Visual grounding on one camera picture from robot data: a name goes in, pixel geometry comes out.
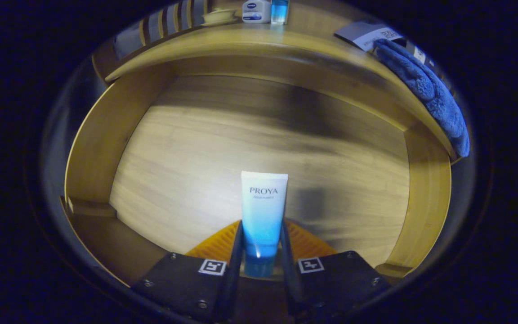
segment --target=blue lid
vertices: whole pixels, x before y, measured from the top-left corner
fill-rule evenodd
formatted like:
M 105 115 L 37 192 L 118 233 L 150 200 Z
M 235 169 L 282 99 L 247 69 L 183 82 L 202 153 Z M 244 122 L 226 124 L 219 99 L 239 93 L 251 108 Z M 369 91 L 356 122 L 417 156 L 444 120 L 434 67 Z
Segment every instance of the blue lid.
M 255 258 L 254 256 L 245 256 L 245 274 L 249 277 L 265 278 L 271 277 L 273 274 L 273 264 L 275 257 Z

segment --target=white jar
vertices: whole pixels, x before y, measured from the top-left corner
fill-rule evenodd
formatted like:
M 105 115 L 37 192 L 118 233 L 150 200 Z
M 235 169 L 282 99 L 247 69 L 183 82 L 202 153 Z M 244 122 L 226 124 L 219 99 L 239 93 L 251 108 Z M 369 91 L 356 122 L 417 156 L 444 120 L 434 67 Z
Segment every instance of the white jar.
M 249 0 L 243 4 L 243 22 L 265 24 L 271 22 L 271 3 L 267 0 Z

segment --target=qr code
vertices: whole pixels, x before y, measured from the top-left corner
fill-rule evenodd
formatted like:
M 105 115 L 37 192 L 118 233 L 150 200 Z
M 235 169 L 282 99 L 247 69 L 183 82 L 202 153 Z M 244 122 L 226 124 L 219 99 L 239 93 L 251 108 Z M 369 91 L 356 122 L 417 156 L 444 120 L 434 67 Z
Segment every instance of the qr code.
M 387 39 L 389 38 L 395 38 L 395 37 L 399 37 L 399 34 L 397 34 L 396 31 L 381 31 L 381 33 L 383 34 L 383 36 L 385 36 Z
M 323 267 L 323 263 L 319 258 L 309 258 L 309 259 L 300 259 L 298 260 L 299 270 L 301 273 L 310 273 L 323 271 L 325 268 Z
M 223 275 L 226 267 L 227 263 L 225 261 L 205 259 L 199 268 L 199 272 L 206 275 Z

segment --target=blue towel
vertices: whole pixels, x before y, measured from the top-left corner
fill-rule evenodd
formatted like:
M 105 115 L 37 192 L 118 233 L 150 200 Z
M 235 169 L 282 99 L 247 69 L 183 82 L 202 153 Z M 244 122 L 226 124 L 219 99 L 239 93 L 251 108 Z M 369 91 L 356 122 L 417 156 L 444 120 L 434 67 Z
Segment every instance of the blue towel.
M 390 40 L 377 39 L 375 53 L 425 104 L 457 154 L 466 158 L 471 150 L 467 126 L 459 106 L 443 82 L 403 47 Z

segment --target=screw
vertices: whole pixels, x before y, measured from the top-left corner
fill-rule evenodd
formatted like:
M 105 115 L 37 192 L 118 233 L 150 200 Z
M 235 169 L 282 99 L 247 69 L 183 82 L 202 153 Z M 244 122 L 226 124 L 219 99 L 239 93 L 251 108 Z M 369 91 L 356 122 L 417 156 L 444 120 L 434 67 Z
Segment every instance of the screw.
M 197 307 L 201 308 L 202 310 L 207 309 L 207 302 L 205 300 L 199 300 L 197 303 Z

